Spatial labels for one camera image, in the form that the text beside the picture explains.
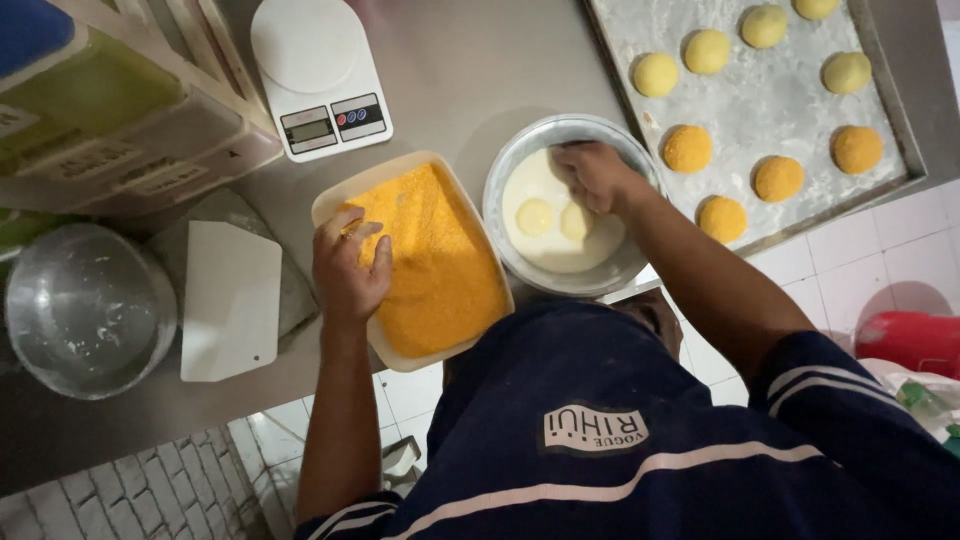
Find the metal bowl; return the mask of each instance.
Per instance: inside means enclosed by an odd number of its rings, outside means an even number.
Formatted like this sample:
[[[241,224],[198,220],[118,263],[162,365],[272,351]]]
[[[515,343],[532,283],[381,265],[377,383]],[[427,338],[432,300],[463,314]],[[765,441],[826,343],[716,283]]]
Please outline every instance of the metal bowl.
[[[502,208],[503,187],[517,165],[534,152],[576,140],[599,140],[612,145],[620,157],[650,184],[660,189],[660,174],[646,149],[626,130],[589,114],[558,114],[534,122],[516,134],[493,161],[483,194],[484,225],[503,263],[524,282],[564,296],[596,298],[627,285],[648,264],[629,234],[617,251],[599,266],[585,272],[558,274],[543,270],[523,258],[507,237]]]
[[[163,359],[177,300],[159,264],[109,229],[68,225],[24,249],[7,285],[16,355],[64,396],[101,400]]]

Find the person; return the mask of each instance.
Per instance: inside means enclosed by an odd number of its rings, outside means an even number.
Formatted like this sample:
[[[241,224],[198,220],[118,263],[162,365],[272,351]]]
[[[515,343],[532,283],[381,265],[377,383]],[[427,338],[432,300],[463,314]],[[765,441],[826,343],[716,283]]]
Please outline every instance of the person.
[[[571,144],[554,156],[576,173],[573,190],[590,209],[623,220],[677,307],[743,378],[749,406],[712,406],[657,324],[597,304],[541,303],[504,317],[466,353],[434,412],[428,468],[406,499],[382,491],[366,325],[389,287],[390,239],[379,240],[371,268],[358,267],[360,241],[381,226],[341,236],[362,217],[353,209],[314,239],[323,361],[296,538],[960,530],[960,462],[778,286],[611,146]]]

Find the breadcrumbs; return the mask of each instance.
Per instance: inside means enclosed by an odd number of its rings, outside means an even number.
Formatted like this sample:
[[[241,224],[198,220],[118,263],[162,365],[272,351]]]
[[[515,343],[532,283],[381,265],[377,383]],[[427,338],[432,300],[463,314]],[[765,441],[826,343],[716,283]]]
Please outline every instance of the breadcrumbs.
[[[364,241],[362,265],[382,234],[393,240],[392,282],[375,316],[400,356],[448,349],[507,314],[498,262],[443,170],[421,165],[346,204],[383,223]]]

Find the navy blue shirt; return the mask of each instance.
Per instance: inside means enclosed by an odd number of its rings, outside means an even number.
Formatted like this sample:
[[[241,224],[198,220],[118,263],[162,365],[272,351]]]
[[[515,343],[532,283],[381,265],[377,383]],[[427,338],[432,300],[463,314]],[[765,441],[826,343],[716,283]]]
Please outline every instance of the navy blue shirt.
[[[781,340],[749,407],[712,406],[612,309],[498,322],[444,390],[429,467],[301,524],[318,538],[902,538],[960,530],[960,460],[817,332]]]

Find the dough ball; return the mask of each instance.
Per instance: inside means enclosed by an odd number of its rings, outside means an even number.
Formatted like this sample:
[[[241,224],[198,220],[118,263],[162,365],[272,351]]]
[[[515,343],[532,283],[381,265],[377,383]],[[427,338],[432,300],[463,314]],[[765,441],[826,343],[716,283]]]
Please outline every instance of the dough ball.
[[[700,212],[700,228],[716,241],[733,242],[747,230],[747,210],[727,197],[713,197]]]
[[[883,157],[883,141],[871,128],[844,128],[833,141],[833,160],[847,174],[874,168]]]
[[[707,130],[698,126],[681,126],[663,147],[663,160],[679,173],[694,173],[710,163],[713,143]]]
[[[684,61],[694,73],[709,75],[723,69],[730,57],[730,40],[719,30],[707,28],[697,33],[686,46]]]
[[[863,53],[843,53],[827,63],[824,86],[835,94],[852,94],[873,76],[870,59]]]
[[[744,19],[741,34],[752,47],[773,47],[786,36],[786,12],[773,4],[754,8]]]
[[[804,185],[804,168],[793,158],[777,156],[756,172],[756,195],[767,203],[793,197]]]
[[[540,236],[553,227],[553,207],[543,199],[527,199],[516,210],[516,226],[527,236]]]
[[[634,85],[647,97],[663,97],[677,84],[680,70],[666,53],[653,53],[643,58],[634,70]]]
[[[827,18],[840,0],[794,0],[793,7],[801,17],[810,20]]]
[[[560,212],[560,232],[573,241],[580,241],[593,229],[593,212],[570,201]]]

